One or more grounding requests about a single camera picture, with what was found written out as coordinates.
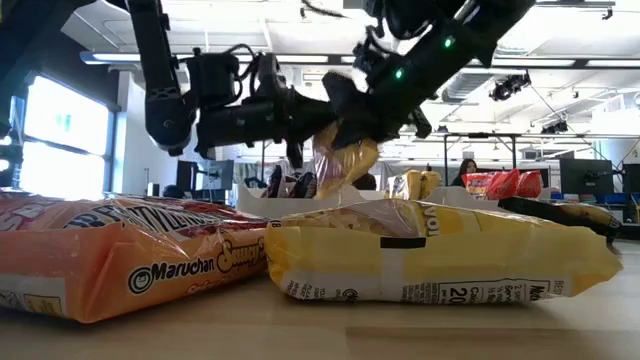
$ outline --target maruchan sau fun bag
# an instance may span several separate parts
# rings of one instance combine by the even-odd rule
[[[0,306],[91,323],[266,269],[266,222],[172,199],[0,196]]]

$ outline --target wooden table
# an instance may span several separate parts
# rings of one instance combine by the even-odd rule
[[[625,270],[528,306],[308,304],[265,276],[94,325],[0,311],[0,359],[640,359],[640,243]]]

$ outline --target track light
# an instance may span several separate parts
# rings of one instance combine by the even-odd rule
[[[529,72],[526,72],[524,75],[511,75],[504,81],[496,81],[496,87],[489,93],[489,97],[492,98],[493,101],[505,101],[529,85],[531,85]]]
[[[558,120],[550,125],[542,127],[541,134],[559,134],[569,131],[569,126],[565,120]]]

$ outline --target nutrition label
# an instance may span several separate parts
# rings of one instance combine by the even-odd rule
[[[64,279],[0,275],[0,306],[66,317]]]
[[[566,280],[503,279],[407,285],[402,302],[422,304],[520,303],[570,294]]]

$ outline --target wall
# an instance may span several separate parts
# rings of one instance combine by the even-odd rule
[[[114,164],[114,192],[142,195],[146,192],[145,169],[149,181],[160,189],[175,184],[177,158],[170,157],[151,140],[145,129],[145,91],[128,72],[120,73],[116,151]]]

